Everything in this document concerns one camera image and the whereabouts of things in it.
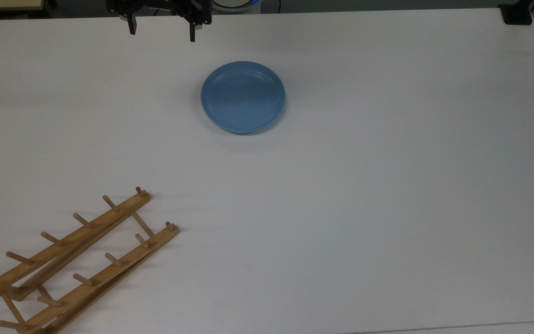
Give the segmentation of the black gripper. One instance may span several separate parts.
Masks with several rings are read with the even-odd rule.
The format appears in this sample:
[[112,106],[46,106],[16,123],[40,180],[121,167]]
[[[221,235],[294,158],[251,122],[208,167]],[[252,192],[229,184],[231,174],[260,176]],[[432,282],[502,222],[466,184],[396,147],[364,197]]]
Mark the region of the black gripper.
[[190,23],[190,41],[196,41],[196,33],[202,25],[212,23],[211,0],[107,0],[110,13],[125,19],[131,35],[136,35],[136,13],[144,8],[154,8],[176,13]]

